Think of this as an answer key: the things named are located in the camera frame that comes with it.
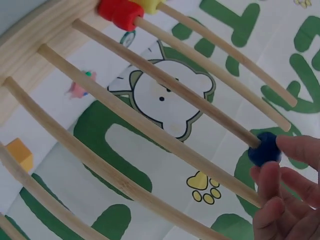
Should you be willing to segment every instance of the pink toy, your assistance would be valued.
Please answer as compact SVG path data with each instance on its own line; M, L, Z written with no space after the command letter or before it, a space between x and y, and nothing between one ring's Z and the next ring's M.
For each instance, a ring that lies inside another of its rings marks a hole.
M85 73L88 77L90 77L93 81L97 80L97 73L96 72L90 72L87 71ZM84 90L79 84L73 82L71 84L70 89L66 92L66 94L71 93L70 98L69 99L74 99L74 98L78 98L81 99L84 96L88 95L88 93L86 92L86 90Z

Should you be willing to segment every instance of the wooden bead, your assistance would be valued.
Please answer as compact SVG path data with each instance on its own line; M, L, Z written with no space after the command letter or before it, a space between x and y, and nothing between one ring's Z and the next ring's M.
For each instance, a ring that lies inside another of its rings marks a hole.
M133 3L139 4L143 7L147 14L153 15L157 13L157 6L159 3L165 3L166 0L130 0Z
M112 22L118 28L127 32L132 32L136 29L134 22L136 17L143 18L144 9L137 3L131 1L123 1L114 11Z
M105 20L111 22L116 8L124 1L127 0L101 0L97 7L97 13Z

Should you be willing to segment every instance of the yellow paw print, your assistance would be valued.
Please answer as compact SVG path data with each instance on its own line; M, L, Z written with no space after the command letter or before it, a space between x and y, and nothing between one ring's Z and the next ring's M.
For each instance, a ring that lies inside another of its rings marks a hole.
M301 5L304 9L311 6L311 0L293 0L295 4Z
M195 189L192 192L193 199L200 203L202 200L209 204L213 205L215 204L215 199L221 198L221 193L217 189L220 184L213 180L212 178L208 178L204 173L198 171L194 176L189 177L186 180L186 184L192 188ZM199 191L205 191L210 187L209 193L201 194Z

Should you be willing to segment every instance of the red bead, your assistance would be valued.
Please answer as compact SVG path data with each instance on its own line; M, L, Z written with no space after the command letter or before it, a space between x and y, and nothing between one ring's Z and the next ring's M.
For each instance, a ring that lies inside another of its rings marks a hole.
M127 0L101 0L97 7L97 12L102 18L111 22L115 10L124 1Z
M118 28L127 32L132 32L136 29L134 22L137 17L143 18L144 9L137 3L132 1L123 1L114 11L112 22Z

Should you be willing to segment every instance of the blue bead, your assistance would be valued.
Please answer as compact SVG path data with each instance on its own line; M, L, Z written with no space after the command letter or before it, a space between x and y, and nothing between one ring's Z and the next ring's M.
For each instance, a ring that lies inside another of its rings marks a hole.
M271 132L262 132L258 136L261 140L258 148L250 147L248 150L248 156L254 165L261 167L266 162L281 161L281 151L276 144L277 136Z

